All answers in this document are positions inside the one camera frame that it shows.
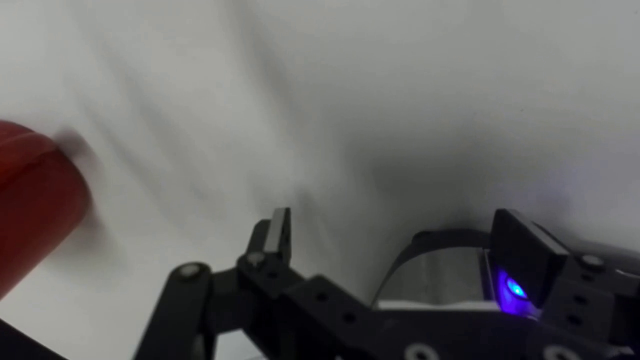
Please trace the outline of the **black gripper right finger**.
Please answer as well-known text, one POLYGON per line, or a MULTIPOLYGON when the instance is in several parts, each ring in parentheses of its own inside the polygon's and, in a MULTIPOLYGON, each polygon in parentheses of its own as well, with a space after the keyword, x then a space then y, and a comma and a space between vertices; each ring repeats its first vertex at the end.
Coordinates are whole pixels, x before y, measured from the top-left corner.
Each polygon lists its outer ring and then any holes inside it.
POLYGON ((531 307, 546 326, 575 335, 636 335, 638 279, 594 253, 575 253, 516 210, 494 213, 489 258, 498 289, 521 289, 516 305, 531 307))

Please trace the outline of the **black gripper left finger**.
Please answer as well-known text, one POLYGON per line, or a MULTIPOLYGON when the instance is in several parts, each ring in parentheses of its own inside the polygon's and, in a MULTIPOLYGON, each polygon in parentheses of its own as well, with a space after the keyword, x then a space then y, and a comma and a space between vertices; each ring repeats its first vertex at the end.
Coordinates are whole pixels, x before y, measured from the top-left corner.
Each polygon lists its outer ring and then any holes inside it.
POLYGON ((292 210, 276 209, 269 218, 260 221, 238 258, 238 279, 245 289, 292 289, 301 276, 292 263, 292 210))

